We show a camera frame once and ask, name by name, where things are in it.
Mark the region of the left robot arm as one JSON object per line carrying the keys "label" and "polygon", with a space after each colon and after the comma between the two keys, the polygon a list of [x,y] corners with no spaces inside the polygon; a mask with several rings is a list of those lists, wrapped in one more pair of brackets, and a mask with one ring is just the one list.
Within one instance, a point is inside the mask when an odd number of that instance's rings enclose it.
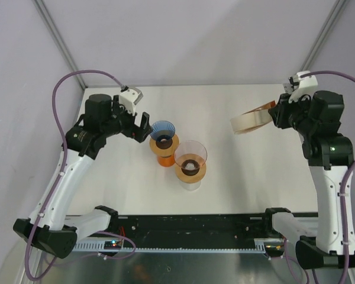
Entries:
{"label": "left robot arm", "polygon": [[140,125],[135,124],[135,106],[143,94],[136,88],[118,95],[90,95],[85,112],[66,133],[67,148],[62,151],[60,166],[36,209],[27,219],[17,219],[14,231],[31,246],[60,259],[66,258],[77,242],[97,232],[113,236],[118,232],[118,212],[96,206],[90,213],[68,218],[67,210],[81,179],[95,161],[107,139],[123,134],[142,143],[151,133],[150,116],[144,112]]}

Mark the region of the blue glass dripper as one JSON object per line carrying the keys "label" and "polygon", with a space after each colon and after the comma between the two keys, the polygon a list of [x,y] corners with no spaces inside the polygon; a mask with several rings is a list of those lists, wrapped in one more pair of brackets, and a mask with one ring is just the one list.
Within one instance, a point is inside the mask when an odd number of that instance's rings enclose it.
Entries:
{"label": "blue glass dripper", "polygon": [[175,135],[175,126],[169,121],[156,121],[151,128],[150,137],[155,141],[170,140]]}

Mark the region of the coffee filter pack orange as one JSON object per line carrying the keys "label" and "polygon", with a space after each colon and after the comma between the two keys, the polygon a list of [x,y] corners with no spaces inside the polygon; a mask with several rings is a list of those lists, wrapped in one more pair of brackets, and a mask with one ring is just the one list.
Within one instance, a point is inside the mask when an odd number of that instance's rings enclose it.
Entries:
{"label": "coffee filter pack orange", "polygon": [[276,102],[270,101],[262,106],[252,109],[251,111],[230,119],[233,133],[238,135],[249,133],[272,122],[269,110],[275,106]]}

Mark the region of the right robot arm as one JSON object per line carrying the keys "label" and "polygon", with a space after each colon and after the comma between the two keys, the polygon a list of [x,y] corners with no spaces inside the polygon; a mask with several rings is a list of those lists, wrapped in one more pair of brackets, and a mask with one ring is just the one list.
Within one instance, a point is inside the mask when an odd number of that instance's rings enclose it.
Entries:
{"label": "right robot arm", "polygon": [[293,128],[302,137],[302,151],[317,194],[317,230],[304,226],[286,208],[268,208],[268,218],[261,222],[262,233],[267,237],[280,234],[290,241],[303,269],[354,268],[352,175],[347,173],[354,161],[353,145],[338,132],[343,96],[317,91],[296,102],[289,102],[290,97],[281,94],[269,114],[277,128]]}

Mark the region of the pink glass dripper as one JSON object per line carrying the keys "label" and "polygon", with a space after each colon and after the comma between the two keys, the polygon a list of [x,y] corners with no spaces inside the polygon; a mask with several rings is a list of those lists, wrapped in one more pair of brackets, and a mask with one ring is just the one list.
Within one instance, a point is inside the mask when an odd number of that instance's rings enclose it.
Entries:
{"label": "pink glass dripper", "polygon": [[175,152],[175,164],[187,176],[196,175],[206,163],[208,152],[203,144],[194,140],[180,143]]}

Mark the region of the clear glass carafe brown collar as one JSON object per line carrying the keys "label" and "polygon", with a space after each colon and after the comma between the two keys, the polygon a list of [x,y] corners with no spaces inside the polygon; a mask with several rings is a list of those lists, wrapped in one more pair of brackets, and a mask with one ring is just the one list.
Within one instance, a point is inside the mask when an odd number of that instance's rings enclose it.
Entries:
{"label": "clear glass carafe brown collar", "polygon": [[195,183],[180,182],[180,184],[182,188],[184,188],[187,191],[195,191],[200,187],[201,181]]}

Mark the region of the orange glass carafe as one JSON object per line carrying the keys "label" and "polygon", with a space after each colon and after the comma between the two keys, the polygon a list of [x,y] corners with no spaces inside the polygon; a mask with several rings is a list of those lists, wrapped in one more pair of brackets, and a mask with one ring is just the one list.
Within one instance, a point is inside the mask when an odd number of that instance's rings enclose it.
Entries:
{"label": "orange glass carafe", "polygon": [[174,160],[173,156],[169,156],[169,157],[158,156],[157,161],[158,161],[159,165],[161,165],[163,167],[170,167],[175,164],[175,160]]}

